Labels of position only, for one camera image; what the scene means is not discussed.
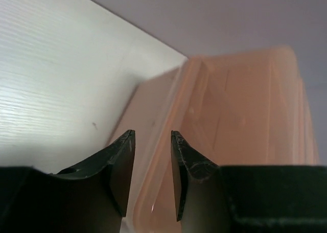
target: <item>pink plastic container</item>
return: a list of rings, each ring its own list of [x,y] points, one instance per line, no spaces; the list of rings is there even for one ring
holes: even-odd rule
[[[287,47],[194,57],[141,84],[111,140],[136,131],[126,232],[180,232],[170,163],[178,130],[219,165],[316,164],[310,110]]]

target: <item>black plastic claw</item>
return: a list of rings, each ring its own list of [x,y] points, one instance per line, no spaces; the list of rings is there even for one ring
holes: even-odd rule
[[[135,132],[129,130],[55,175],[0,168],[0,231],[119,232],[134,155]]]
[[[172,132],[182,232],[327,232],[327,168],[217,166]]]

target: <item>gray wall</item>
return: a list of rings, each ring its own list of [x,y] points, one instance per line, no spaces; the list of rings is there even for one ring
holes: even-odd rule
[[[291,45],[327,164],[327,0],[93,0],[185,55]]]

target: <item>translucent plastic box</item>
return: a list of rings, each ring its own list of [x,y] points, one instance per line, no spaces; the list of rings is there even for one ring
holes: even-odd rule
[[[136,131],[122,232],[180,232],[170,134],[178,130],[218,165],[316,164],[310,109],[287,47],[194,57],[141,84],[111,140]]]

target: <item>white wood-grain surface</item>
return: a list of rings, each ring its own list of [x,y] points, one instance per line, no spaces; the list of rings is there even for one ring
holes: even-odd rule
[[[89,0],[0,0],[0,166],[92,155],[136,85],[184,59]]]

